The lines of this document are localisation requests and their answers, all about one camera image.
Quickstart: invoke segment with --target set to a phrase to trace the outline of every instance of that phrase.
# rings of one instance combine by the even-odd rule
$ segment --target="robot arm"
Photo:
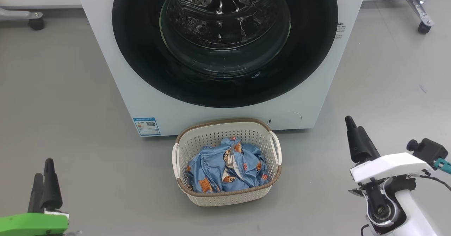
[[[62,236],[67,230],[69,214],[58,209],[63,205],[53,159],[45,161],[44,177],[34,177],[28,213],[0,217],[0,236]]]
[[[411,196],[416,188],[411,176],[451,167],[444,159],[448,151],[438,143],[415,140],[407,148],[414,154],[401,153],[380,156],[363,127],[357,127],[352,117],[345,118],[353,180],[360,186],[350,192],[364,197],[366,218],[374,236],[441,236],[428,221]]]

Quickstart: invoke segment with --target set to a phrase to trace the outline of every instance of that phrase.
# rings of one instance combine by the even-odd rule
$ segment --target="basket handle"
[[[280,148],[279,139],[272,131],[269,132],[269,135],[271,135],[272,141],[276,144],[277,154],[274,154],[274,156],[277,155],[277,164],[280,166],[282,165],[282,149]]]
[[[179,144],[175,143],[174,147],[172,148],[172,169],[174,169],[174,175],[175,175],[176,179],[180,178],[180,172],[179,172],[180,155],[179,155],[179,153],[180,153]]]

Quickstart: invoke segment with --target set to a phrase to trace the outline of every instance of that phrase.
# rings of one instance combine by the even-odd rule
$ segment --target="white plastic basket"
[[[257,145],[266,160],[270,182],[241,191],[221,193],[196,193],[187,188],[185,174],[188,162],[202,146],[218,145],[223,138],[238,137],[243,143]],[[180,189],[199,206],[221,206],[239,204],[264,197],[279,179],[282,171],[282,151],[277,136],[257,119],[227,119],[193,126],[184,130],[172,148],[172,167]]]

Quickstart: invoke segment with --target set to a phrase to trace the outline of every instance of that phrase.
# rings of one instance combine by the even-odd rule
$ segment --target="clothing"
[[[261,150],[239,138],[224,138],[218,146],[204,146],[187,166],[192,191],[218,193],[238,191],[269,182]]]

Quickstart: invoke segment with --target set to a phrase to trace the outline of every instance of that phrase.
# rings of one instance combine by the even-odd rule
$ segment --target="basket rim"
[[[177,183],[179,184],[179,187],[182,189],[182,191],[185,192],[186,194],[189,194],[190,196],[221,197],[221,196],[230,196],[230,195],[237,195],[237,194],[246,194],[246,193],[250,193],[250,192],[254,192],[254,191],[259,191],[259,190],[262,190],[265,188],[269,188],[279,179],[281,173],[282,173],[282,166],[279,165],[279,166],[277,166],[276,176],[274,176],[274,178],[270,182],[266,183],[265,185],[247,188],[245,190],[240,190],[240,191],[229,191],[229,192],[220,192],[220,193],[198,193],[198,192],[191,191],[189,188],[187,188],[182,183],[181,178],[177,178]]]
[[[202,128],[202,127],[207,127],[210,125],[218,125],[218,124],[224,124],[224,123],[239,123],[239,122],[253,122],[253,123],[258,123],[261,126],[263,126],[268,132],[272,131],[271,128],[264,122],[262,122],[259,119],[254,119],[254,118],[234,118],[234,119],[221,119],[221,120],[216,120],[214,122],[207,122],[207,123],[202,123],[202,124],[198,124],[198,125],[194,125],[191,126],[189,128],[184,129],[180,135],[177,136],[177,139],[175,140],[176,143],[180,143],[180,139],[182,139],[182,137],[189,132],[190,130],[195,130],[198,128]]]

